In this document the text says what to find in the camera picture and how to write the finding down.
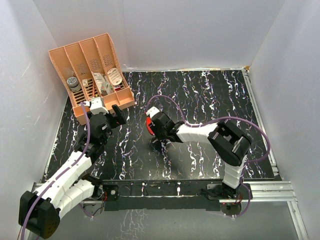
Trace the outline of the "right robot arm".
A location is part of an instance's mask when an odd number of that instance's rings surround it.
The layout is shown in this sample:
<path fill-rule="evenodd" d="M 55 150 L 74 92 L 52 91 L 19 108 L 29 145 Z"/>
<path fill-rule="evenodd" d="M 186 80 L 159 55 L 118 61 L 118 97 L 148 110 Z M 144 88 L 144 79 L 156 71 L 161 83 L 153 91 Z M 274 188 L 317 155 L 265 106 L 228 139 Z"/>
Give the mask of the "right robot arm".
<path fill-rule="evenodd" d="M 234 199 L 241 192 L 241 178 L 252 140 L 230 120 L 220 120 L 205 126 L 191 127 L 182 121 L 174 122 L 164 112 L 152 108 L 146 113 L 146 126 L 155 141 L 169 140 L 210 144 L 224 161 L 222 183 L 209 196 Z"/>

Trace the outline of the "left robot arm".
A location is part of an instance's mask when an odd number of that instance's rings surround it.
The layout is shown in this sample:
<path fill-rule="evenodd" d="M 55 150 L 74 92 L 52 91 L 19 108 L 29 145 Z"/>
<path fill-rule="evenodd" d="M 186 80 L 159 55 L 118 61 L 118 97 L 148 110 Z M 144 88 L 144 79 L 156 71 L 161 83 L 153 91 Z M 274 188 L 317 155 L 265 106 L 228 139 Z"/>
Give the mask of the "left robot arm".
<path fill-rule="evenodd" d="M 82 102 L 87 130 L 81 135 L 68 160 L 49 180 L 34 191 L 25 191 L 19 200 L 18 223 L 21 231 L 18 239 L 25 238 L 26 230 L 43 239 L 50 238 L 63 216 L 86 198 L 99 199 L 103 187 L 97 180 L 81 179 L 105 151 L 112 130 L 126 124 L 123 112 L 112 105 L 113 113 L 102 103 Z"/>

